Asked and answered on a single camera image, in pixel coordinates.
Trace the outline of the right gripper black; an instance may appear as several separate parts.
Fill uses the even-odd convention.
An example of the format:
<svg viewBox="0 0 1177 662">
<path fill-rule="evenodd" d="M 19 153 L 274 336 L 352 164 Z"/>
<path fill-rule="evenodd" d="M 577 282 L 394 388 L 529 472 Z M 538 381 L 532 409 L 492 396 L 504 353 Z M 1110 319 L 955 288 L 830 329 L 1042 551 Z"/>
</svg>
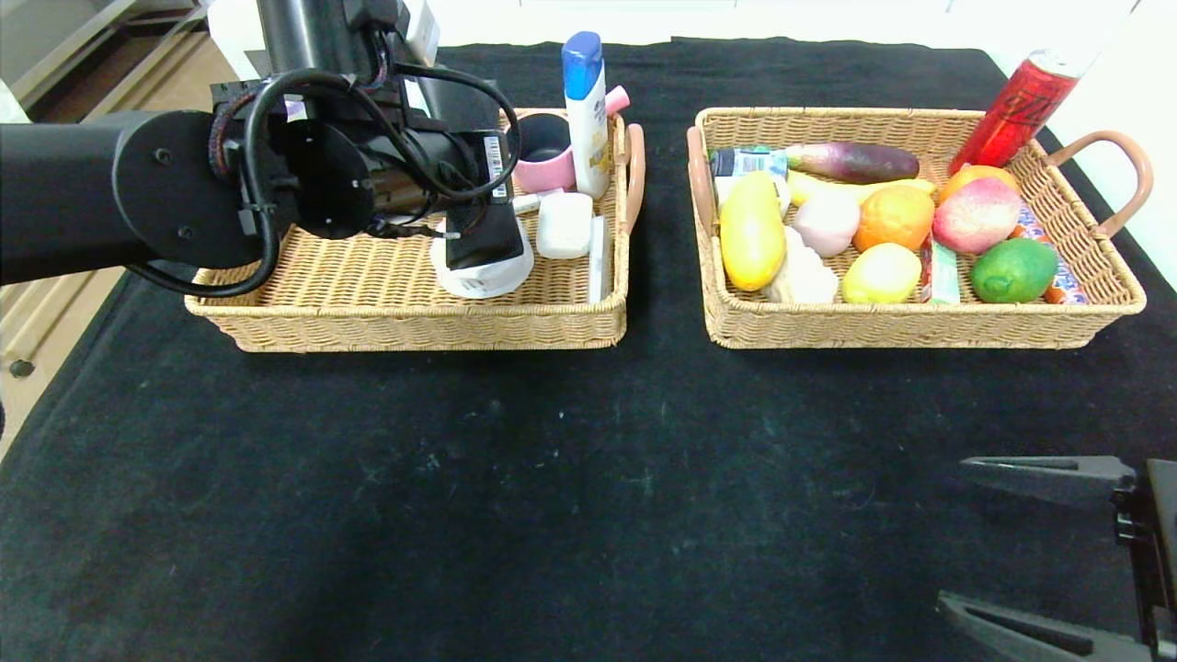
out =
<svg viewBox="0 0 1177 662">
<path fill-rule="evenodd" d="M 959 462 L 976 485 L 1059 507 L 1113 503 L 1113 536 L 1128 549 L 1142 644 L 1130 637 L 942 591 L 937 611 L 958 633 L 1012 661 L 1173 661 L 1176 464 L 1148 458 L 1142 474 L 1109 455 L 989 456 Z"/>
</svg>

